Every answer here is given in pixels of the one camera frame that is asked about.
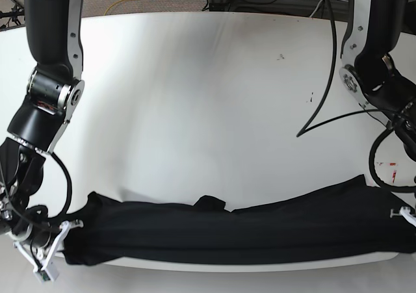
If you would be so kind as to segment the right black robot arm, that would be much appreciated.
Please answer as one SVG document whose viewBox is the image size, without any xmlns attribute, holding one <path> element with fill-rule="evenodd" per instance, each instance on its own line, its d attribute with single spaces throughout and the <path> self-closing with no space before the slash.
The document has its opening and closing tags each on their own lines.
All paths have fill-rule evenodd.
<svg viewBox="0 0 416 293">
<path fill-rule="evenodd" d="M 30 206 L 41 187 L 44 163 L 66 128 L 83 94 L 80 37 L 83 0 L 24 0 L 29 49 L 36 65 L 23 102 L 1 144 L 1 232 L 25 245 L 46 248 L 60 233 L 72 198 L 56 216 L 44 205 Z"/>
</svg>

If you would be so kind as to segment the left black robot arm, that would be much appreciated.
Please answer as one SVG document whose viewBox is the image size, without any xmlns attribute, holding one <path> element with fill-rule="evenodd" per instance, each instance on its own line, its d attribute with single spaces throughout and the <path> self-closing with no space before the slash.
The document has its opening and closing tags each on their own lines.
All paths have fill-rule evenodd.
<svg viewBox="0 0 416 293">
<path fill-rule="evenodd" d="M 362 96 L 385 117 L 405 112 L 409 124 L 395 130 L 410 159 L 415 159 L 415 83 L 395 67 L 390 52 L 397 45 L 408 0 L 348 0 L 348 25 L 341 60 Z"/>
</svg>

